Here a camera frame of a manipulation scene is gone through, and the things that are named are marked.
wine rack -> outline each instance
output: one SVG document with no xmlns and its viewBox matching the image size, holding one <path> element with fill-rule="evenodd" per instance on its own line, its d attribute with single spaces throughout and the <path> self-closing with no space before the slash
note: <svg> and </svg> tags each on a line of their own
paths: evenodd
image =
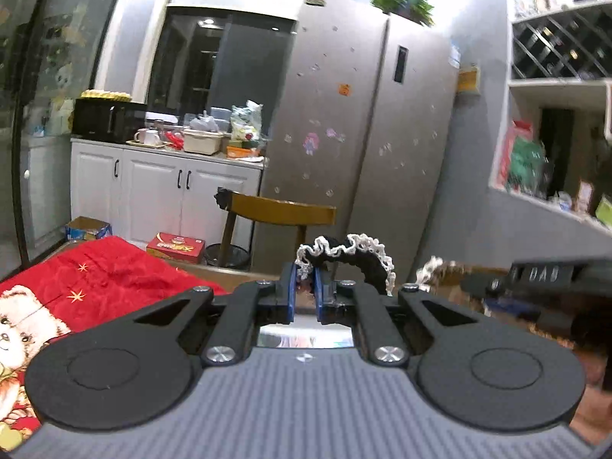
<svg viewBox="0 0 612 459">
<path fill-rule="evenodd" d="M 602 5 L 513 24 L 513 79 L 612 78 L 611 15 Z"/>
</svg>

red box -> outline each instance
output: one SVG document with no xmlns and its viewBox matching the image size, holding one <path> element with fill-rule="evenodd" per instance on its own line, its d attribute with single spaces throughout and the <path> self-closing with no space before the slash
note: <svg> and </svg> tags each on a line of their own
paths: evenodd
<svg viewBox="0 0 612 459">
<path fill-rule="evenodd" d="M 204 240 L 176 236 L 170 233 L 157 233 L 147 245 L 147 253 L 162 259 L 182 260 L 197 264 L 204 252 Z"/>
</svg>

wooden chair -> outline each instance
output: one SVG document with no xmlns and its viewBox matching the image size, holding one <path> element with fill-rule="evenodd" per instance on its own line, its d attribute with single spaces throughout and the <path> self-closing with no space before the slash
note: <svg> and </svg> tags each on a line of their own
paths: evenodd
<svg viewBox="0 0 612 459">
<path fill-rule="evenodd" d="M 326 205 L 308 205 L 306 203 L 271 200 L 261 196 L 247 196 L 226 188 L 218 189 L 215 200 L 219 207 L 228 211 L 218 256 L 217 265 L 219 267 L 225 267 L 227 264 L 236 216 L 259 223 L 296 226 L 298 235 L 296 236 L 295 250 L 306 241 L 307 226 L 332 225 L 336 221 L 336 208 Z"/>
</svg>

circular disc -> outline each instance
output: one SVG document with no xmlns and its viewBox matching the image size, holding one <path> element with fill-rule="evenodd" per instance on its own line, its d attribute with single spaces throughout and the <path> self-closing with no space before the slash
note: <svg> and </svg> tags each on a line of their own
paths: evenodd
<svg viewBox="0 0 612 459">
<path fill-rule="evenodd" d="M 52 343 L 26 372 L 28 397 L 43 420 L 79 430 L 145 422 L 187 391 L 192 367 L 176 341 L 155 326 L 127 324 Z"/>
<path fill-rule="evenodd" d="M 569 350 L 482 322 L 443 330 L 423 355 L 417 377 L 431 402 L 451 417 L 497 431 L 569 421 L 585 385 Z"/>
</svg>

potted plant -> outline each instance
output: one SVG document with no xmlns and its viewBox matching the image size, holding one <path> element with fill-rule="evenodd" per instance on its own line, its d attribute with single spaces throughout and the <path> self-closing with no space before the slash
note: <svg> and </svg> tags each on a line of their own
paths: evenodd
<svg viewBox="0 0 612 459">
<path fill-rule="evenodd" d="M 384 13 L 394 13 L 423 26 L 432 26 L 431 9 L 427 0 L 372 0 L 372 5 Z"/>
</svg>

